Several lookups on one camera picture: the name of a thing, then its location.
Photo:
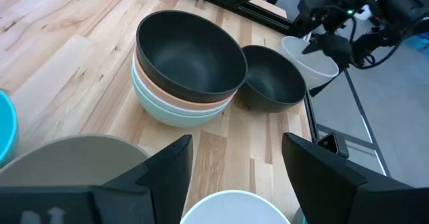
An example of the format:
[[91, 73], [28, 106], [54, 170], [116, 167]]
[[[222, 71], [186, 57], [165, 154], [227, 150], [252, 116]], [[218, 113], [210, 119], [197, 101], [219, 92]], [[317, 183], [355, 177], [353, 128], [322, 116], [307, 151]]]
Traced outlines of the dark teal bowl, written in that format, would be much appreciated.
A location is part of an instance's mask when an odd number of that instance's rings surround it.
[[308, 224], [306, 218], [303, 214], [302, 209], [299, 207], [298, 210], [294, 213], [291, 224]]

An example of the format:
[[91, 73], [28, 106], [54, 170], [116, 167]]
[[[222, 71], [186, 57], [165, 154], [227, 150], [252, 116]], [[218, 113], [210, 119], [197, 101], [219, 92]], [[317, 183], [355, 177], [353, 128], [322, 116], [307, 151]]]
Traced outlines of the black table foot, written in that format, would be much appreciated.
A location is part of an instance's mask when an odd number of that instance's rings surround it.
[[349, 151], [344, 137], [334, 132], [328, 133], [316, 142], [317, 146], [324, 148], [345, 159], [349, 158]]

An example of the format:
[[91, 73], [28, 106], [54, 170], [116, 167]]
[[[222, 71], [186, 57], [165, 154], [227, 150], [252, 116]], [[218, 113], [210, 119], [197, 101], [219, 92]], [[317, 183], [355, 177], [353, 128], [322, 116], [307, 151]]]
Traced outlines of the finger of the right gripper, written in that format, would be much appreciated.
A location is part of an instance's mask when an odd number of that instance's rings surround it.
[[[383, 28], [377, 32], [364, 34], [352, 43], [353, 66], [379, 66], [389, 59], [403, 42], [403, 32], [401, 30], [392, 30]], [[381, 60], [376, 61], [371, 54], [378, 47], [393, 46]]]
[[343, 72], [350, 64], [355, 63], [351, 43], [342, 36], [336, 34], [321, 35], [312, 40], [302, 53], [310, 54], [320, 50], [324, 55], [332, 58], [340, 72]]

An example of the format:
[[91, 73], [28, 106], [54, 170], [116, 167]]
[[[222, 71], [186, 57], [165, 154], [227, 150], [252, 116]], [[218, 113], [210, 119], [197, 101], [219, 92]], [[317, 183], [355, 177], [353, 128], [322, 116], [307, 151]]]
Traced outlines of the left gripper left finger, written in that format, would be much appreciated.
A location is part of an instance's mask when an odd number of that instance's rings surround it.
[[100, 224], [180, 224], [192, 176], [190, 134], [93, 188]]

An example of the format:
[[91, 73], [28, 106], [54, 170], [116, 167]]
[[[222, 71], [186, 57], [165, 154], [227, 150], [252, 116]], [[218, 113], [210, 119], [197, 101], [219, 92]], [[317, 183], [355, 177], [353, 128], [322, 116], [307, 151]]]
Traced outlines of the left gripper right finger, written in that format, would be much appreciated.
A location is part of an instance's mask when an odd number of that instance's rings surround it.
[[307, 224], [429, 224], [429, 187], [409, 186], [289, 132], [282, 156]]

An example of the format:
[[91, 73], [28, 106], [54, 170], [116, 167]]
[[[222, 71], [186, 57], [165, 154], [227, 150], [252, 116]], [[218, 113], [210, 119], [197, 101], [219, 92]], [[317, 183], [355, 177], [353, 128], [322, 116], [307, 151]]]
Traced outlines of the taupe bowl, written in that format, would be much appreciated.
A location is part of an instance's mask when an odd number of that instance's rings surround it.
[[149, 154], [124, 139], [73, 135], [32, 150], [0, 169], [0, 187], [102, 185]]

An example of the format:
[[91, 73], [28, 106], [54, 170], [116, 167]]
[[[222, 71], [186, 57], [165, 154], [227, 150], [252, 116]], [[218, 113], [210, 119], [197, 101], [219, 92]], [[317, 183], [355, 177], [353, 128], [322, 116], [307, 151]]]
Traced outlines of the turquoise bowl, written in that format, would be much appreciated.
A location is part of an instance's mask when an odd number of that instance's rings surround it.
[[17, 152], [19, 123], [12, 100], [0, 90], [0, 168], [8, 164]]

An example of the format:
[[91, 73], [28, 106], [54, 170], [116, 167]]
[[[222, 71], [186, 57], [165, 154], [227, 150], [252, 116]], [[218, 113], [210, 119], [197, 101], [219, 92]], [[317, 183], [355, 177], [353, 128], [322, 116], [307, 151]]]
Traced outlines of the black bowl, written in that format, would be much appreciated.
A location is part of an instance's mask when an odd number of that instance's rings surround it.
[[163, 10], [145, 16], [137, 27], [136, 46], [147, 76], [186, 101], [226, 99], [247, 76], [247, 60], [238, 43], [221, 27], [193, 13]]
[[278, 113], [304, 99], [305, 80], [288, 59], [265, 46], [244, 46], [242, 51], [248, 71], [239, 97], [249, 109]]

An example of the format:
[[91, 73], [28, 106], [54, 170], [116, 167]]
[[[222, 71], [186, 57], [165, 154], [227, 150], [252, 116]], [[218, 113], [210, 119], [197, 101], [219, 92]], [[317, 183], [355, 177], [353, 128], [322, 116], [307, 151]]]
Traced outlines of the black aluminium table frame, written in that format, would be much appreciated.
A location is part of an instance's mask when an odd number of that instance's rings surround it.
[[293, 22], [256, 4], [260, 0], [205, 0], [287, 36], [296, 36]]

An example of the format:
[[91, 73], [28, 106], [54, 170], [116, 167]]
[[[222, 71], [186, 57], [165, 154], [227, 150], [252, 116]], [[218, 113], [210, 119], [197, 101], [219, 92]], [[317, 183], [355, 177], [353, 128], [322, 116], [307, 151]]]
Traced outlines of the pale mint bowl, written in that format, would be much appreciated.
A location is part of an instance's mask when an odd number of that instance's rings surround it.
[[173, 127], [196, 127], [199, 125], [204, 125], [205, 123], [211, 121], [212, 119], [220, 115], [225, 110], [225, 108], [223, 107], [220, 110], [215, 111], [214, 113], [197, 116], [174, 113], [158, 106], [152, 100], [150, 100], [141, 90], [141, 87], [137, 83], [137, 77], [134, 73], [131, 74], [131, 77], [133, 81], [134, 91], [145, 111], [147, 111], [153, 118], [157, 119], [162, 123], [165, 123], [166, 125], [170, 125]]

